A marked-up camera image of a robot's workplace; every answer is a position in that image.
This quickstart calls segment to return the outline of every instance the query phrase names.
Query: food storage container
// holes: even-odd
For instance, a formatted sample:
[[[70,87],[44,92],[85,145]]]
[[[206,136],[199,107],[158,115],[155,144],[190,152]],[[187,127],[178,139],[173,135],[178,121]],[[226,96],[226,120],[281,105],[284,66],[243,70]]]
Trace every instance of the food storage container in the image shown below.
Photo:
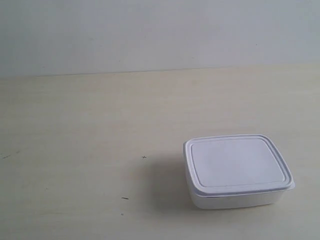
[[[272,204],[295,187],[287,164],[264,135],[194,138],[183,152],[191,199],[201,209]]]

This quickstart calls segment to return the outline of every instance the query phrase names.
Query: white lid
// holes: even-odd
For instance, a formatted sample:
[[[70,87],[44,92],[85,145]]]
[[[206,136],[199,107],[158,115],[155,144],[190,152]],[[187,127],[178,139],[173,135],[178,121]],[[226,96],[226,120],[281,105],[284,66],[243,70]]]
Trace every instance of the white lid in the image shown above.
[[[184,144],[194,190],[222,197],[287,190],[292,175],[269,138],[228,135],[195,138]]]

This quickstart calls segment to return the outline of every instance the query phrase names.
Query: light wood tabletop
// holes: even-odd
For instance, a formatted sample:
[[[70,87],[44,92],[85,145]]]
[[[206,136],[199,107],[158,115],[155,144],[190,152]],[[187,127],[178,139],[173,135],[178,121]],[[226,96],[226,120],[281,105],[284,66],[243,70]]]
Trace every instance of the light wood tabletop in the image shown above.
[[[296,188],[200,210],[183,142],[259,133]],[[320,237],[320,64],[3,78],[0,239]]]

